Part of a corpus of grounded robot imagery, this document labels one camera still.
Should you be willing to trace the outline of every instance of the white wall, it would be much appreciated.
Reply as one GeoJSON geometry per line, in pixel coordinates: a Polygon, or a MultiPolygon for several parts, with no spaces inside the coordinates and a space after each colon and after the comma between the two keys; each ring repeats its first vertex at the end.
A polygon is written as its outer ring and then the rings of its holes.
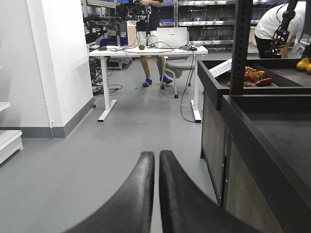
{"type": "Polygon", "coordinates": [[[93,97],[81,1],[42,0],[42,5],[65,125],[93,97]]]}
{"type": "Polygon", "coordinates": [[[92,98],[80,0],[2,1],[0,19],[0,126],[49,126],[42,81],[65,126],[92,98]]]}
{"type": "Polygon", "coordinates": [[[1,1],[0,126],[48,127],[35,46],[25,1],[1,1]]]}

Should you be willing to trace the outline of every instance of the green fruit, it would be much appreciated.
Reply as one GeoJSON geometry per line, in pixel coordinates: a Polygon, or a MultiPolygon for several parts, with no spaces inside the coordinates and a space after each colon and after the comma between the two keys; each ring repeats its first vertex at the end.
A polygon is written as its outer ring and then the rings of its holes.
{"type": "Polygon", "coordinates": [[[144,49],[145,49],[145,46],[144,46],[144,45],[139,45],[138,48],[139,48],[140,50],[144,50],[144,49]]]}

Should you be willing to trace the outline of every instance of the gray baseboard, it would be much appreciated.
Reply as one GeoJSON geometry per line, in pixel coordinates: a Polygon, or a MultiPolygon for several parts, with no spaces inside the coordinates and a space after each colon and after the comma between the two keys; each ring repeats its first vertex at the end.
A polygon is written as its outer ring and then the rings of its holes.
{"type": "Polygon", "coordinates": [[[22,138],[66,138],[93,108],[92,98],[64,127],[0,127],[0,130],[22,130],[22,138]]]}

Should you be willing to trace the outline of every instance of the power strip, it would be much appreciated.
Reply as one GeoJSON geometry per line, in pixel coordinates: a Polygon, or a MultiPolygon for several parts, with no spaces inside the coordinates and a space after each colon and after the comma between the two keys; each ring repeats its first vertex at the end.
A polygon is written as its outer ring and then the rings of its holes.
{"type": "Polygon", "coordinates": [[[195,47],[189,47],[189,46],[186,46],[186,45],[184,45],[184,46],[182,46],[182,47],[180,47],[180,49],[181,50],[186,50],[186,51],[197,51],[198,49],[197,48],[195,48],[195,47]]]}

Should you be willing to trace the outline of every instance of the desk leg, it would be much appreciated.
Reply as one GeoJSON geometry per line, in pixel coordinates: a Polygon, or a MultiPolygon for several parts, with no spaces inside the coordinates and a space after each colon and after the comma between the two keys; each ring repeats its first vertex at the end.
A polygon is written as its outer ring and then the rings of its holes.
{"type": "Polygon", "coordinates": [[[194,121],[197,123],[201,122],[201,116],[198,108],[198,102],[199,102],[199,85],[200,85],[200,79],[198,77],[198,56],[194,56],[194,100],[191,100],[191,106],[194,116],[194,121]]]}
{"type": "Polygon", "coordinates": [[[105,110],[103,114],[98,118],[98,121],[104,121],[105,118],[110,113],[111,109],[115,106],[117,100],[110,101],[109,95],[109,84],[107,77],[107,59],[105,57],[101,57],[101,66],[102,66],[102,77],[103,77],[103,88],[104,88],[104,99],[105,99],[105,110]]]}

